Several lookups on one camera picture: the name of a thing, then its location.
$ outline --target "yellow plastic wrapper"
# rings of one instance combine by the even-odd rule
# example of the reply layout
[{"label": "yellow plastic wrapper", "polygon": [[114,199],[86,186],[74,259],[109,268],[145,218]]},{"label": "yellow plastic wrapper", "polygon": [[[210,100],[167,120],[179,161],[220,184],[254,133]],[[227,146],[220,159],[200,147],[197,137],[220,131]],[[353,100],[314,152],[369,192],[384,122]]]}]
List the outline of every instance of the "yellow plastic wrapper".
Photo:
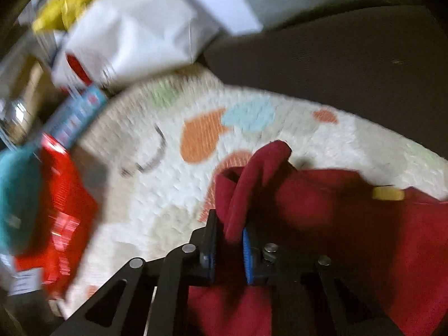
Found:
[{"label": "yellow plastic wrapper", "polygon": [[49,0],[33,22],[35,33],[68,30],[93,0]]}]

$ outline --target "red bag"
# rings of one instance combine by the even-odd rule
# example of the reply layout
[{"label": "red bag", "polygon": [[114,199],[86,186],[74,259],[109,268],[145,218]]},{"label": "red bag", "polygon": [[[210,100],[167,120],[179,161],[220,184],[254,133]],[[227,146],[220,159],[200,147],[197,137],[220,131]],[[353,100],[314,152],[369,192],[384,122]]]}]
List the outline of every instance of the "red bag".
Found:
[{"label": "red bag", "polygon": [[90,238],[98,205],[82,185],[70,154],[50,135],[42,140],[43,191],[31,251],[16,258],[18,271],[43,268],[48,294],[63,297]]}]

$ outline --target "white plastic bag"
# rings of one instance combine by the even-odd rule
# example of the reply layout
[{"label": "white plastic bag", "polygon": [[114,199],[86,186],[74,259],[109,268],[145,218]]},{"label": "white plastic bag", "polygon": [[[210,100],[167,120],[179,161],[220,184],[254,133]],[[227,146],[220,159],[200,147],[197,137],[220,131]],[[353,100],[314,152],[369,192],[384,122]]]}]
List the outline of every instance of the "white plastic bag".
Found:
[{"label": "white plastic bag", "polygon": [[191,64],[219,26],[185,0],[95,0],[58,53],[56,86],[85,87],[67,62],[74,55],[100,85],[122,88]]}]

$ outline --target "silver bolt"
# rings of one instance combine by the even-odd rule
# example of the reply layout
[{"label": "silver bolt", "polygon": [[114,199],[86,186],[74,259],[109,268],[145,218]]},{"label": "silver bolt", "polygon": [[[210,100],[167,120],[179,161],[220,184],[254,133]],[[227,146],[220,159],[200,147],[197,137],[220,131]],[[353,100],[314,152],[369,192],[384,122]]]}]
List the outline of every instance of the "silver bolt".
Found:
[{"label": "silver bolt", "polygon": [[193,244],[185,244],[184,246],[182,246],[182,251],[185,252],[186,254],[190,254],[195,250],[196,246],[194,246]]},{"label": "silver bolt", "polygon": [[138,269],[143,265],[143,260],[140,258],[131,259],[129,266],[134,269]]},{"label": "silver bolt", "polygon": [[319,257],[319,260],[317,260],[317,262],[320,265],[323,265],[324,267],[326,267],[332,263],[332,260],[328,256],[322,255]]},{"label": "silver bolt", "polygon": [[268,242],[265,246],[264,249],[268,252],[268,253],[275,253],[278,249],[279,246],[277,244],[274,244],[273,242]]}]

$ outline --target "white quilted fabric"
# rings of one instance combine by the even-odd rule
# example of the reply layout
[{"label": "white quilted fabric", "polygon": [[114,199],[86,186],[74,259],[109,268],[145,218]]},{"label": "white quilted fabric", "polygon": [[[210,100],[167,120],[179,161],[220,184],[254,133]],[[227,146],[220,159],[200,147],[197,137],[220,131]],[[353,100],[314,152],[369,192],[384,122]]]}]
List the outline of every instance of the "white quilted fabric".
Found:
[{"label": "white quilted fabric", "polygon": [[74,149],[102,211],[65,315],[130,258],[163,257],[187,242],[203,226],[215,168],[275,139],[289,144],[296,167],[355,169],[374,184],[447,195],[447,162],[422,146],[331,107],[223,86],[194,65],[122,93]]}]

